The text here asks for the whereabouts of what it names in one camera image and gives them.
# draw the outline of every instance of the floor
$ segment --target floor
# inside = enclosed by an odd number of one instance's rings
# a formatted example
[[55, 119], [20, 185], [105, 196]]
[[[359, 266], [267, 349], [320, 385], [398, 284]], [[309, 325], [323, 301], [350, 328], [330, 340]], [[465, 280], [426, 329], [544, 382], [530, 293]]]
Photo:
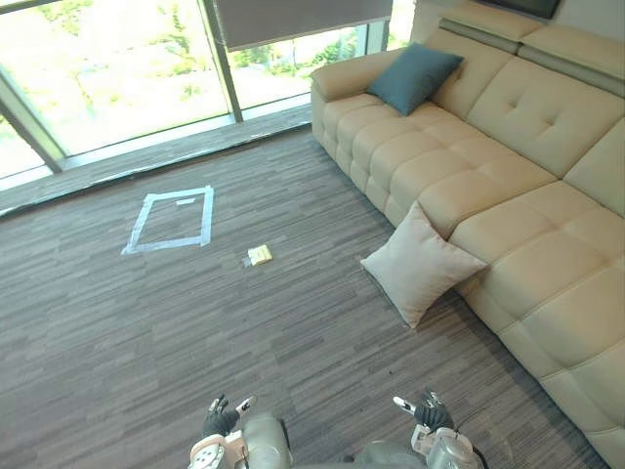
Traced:
[[[311, 107], [293, 107], [274, 114], [246, 120], [239, 124], [201, 132], [164, 144], [136, 149], [84, 166], [72, 167], [61, 174], [46, 177], [0, 192], [0, 214], [11, 207], [22, 206], [63, 196], [68, 192], [89, 188], [94, 182], [125, 172], [190, 159], [206, 160], [211, 155], [249, 142], [261, 142], [270, 135], [300, 127], [311, 121]], [[74, 163], [76, 156], [69, 159]]]
[[[210, 244], [121, 255], [147, 193], [206, 185]], [[308, 129], [0, 220], [0, 468], [185, 468], [222, 392], [282, 416], [297, 463], [336, 461], [407, 443], [391, 399], [426, 385], [493, 469], [605, 468], [453, 291], [401, 324], [358, 263], [392, 231]]]

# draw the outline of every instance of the throw pillow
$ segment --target throw pillow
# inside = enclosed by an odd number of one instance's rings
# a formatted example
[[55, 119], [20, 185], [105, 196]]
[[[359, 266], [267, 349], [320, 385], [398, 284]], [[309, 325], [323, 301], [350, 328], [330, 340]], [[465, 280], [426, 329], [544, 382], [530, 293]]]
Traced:
[[416, 201], [387, 243], [360, 263], [410, 327], [447, 289], [486, 267], [440, 237]]
[[411, 44], [367, 88], [408, 115], [438, 89], [449, 74], [462, 62], [462, 57]]

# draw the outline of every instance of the sofa backrest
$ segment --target sofa backrest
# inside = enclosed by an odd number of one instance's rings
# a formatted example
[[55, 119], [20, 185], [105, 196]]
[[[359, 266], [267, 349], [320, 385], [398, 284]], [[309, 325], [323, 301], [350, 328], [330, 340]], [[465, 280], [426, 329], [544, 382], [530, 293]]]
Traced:
[[521, 39], [542, 25], [539, 21], [498, 8], [466, 2], [443, 13], [438, 26], [515, 54]]
[[556, 24], [521, 41], [519, 57], [625, 97], [625, 43]]
[[444, 29], [435, 31], [428, 38], [426, 46], [464, 58], [430, 97], [434, 103], [461, 119], [467, 116], [490, 80], [513, 57]]
[[582, 156], [564, 180], [625, 217], [625, 118]]
[[561, 178], [622, 116], [622, 99], [514, 57], [466, 120]]

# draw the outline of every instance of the window blind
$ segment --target window blind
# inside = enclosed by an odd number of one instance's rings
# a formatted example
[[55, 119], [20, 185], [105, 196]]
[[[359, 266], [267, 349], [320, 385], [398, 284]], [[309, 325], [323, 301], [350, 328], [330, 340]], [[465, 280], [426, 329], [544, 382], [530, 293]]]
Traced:
[[229, 51], [391, 17], [393, 0], [213, 0]]

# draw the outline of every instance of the window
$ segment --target window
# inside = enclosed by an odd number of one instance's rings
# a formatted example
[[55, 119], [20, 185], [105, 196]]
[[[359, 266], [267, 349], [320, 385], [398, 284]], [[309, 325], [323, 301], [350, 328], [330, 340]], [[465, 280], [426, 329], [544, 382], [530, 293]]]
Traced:
[[355, 27], [229, 53], [239, 104], [254, 107], [308, 93], [313, 70], [356, 56]]
[[407, 46], [412, 33], [415, 0], [394, 0], [389, 23], [388, 50]]
[[0, 114], [0, 179], [43, 166], [43, 160]]
[[72, 154], [228, 112], [195, 0], [1, 15], [0, 62]]

